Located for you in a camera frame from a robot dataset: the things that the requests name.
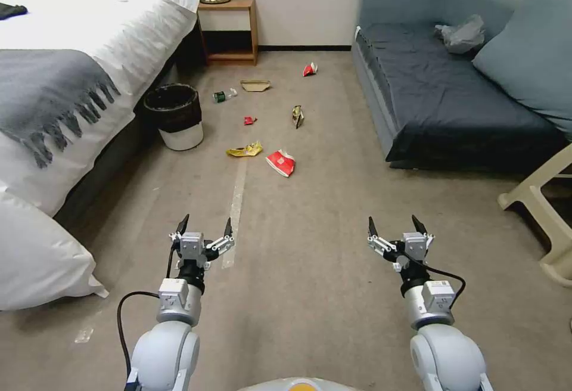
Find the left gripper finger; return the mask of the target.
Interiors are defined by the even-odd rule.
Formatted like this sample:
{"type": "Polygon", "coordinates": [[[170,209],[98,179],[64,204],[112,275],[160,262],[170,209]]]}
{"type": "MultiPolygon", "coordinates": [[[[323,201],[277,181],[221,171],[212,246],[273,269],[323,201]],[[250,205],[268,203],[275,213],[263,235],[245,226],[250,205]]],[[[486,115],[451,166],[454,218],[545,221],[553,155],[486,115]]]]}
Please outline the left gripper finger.
{"type": "Polygon", "coordinates": [[[169,237],[173,244],[177,244],[181,239],[182,235],[185,233],[189,220],[189,214],[186,214],[184,218],[178,223],[175,232],[169,234],[169,237]]]}
{"type": "Polygon", "coordinates": [[[229,217],[226,222],[224,235],[208,243],[206,245],[206,253],[226,253],[234,247],[234,244],[232,219],[229,217]]]}

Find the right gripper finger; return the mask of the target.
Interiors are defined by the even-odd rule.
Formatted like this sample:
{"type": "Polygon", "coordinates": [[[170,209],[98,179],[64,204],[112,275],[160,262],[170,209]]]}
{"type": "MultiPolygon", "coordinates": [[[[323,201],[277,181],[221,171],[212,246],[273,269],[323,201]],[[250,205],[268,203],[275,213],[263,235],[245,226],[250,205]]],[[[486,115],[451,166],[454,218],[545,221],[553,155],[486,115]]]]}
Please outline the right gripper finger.
{"type": "Polygon", "coordinates": [[[368,246],[380,256],[387,256],[394,252],[394,244],[378,235],[372,216],[368,217],[368,246]]]}
{"type": "Polygon", "coordinates": [[[416,232],[421,233],[425,237],[427,244],[431,244],[434,240],[434,235],[428,232],[426,226],[415,215],[412,215],[412,222],[416,232]]]}

